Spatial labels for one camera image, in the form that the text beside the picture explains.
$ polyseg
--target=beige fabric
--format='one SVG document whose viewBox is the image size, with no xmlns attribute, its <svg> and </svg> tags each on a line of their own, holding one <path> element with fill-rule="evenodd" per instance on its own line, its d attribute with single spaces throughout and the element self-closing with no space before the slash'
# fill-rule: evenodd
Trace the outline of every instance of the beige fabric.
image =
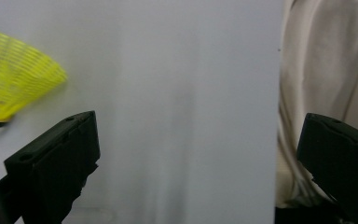
<svg viewBox="0 0 358 224">
<path fill-rule="evenodd" d="M 326 198 L 296 161 L 307 113 L 358 129 L 358 0 L 290 0 L 282 27 L 276 206 Z"/>
</svg>

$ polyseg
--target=gray wall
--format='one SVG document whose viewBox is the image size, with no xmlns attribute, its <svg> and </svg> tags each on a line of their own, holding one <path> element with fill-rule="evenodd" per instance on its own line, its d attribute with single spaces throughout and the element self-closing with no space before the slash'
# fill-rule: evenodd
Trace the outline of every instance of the gray wall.
<svg viewBox="0 0 358 224">
<path fill-rule="evenodd" d="M 0 1 L 0 32 L 69 76 L 0 136 L 0 177 L 95 110 L 100 168 L 67 223 L 272 223 L 280 27 L 272 0 Z"/>
</svg>

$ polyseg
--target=white wall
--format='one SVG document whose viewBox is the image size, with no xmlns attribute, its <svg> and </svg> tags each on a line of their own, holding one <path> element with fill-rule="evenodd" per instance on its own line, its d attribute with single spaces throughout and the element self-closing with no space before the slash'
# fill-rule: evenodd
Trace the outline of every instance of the white wall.
<svg viewBox="0 0 358 224">
<path fill-rule="evenodd" d="M 0 31 L 69 76 L 0 136 L 0 177 L 50 126 L 96 110 L 100 168 L 74 213 L 272 223 L 280 27 L 272 0 L 0 1 Z"/>
</svg>

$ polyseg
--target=white cloth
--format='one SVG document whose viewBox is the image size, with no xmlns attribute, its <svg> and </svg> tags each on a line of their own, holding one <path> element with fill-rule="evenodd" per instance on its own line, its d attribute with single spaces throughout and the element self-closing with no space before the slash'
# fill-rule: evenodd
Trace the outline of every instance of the white cloth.
<svg viewBox="0 0 358 224">
<path fill-rule="evenodd" d="M 282 28 L 276 206 L 326 198 L 296 160 L 307 113 L 358 129 L 358 0 L 289 0 Z"/>
</svg>

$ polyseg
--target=shuttlecock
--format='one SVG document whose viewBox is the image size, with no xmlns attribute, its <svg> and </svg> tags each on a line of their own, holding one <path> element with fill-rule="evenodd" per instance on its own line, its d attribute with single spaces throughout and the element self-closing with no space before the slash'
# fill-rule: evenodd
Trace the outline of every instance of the shuttlecock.
<svg viewBox="0 0 358 224">
<path fill-rule="evenodd" d="M 19 110 L 66 79 L 48 55 L 0 33 L 0 130 Z"/>
</svg>

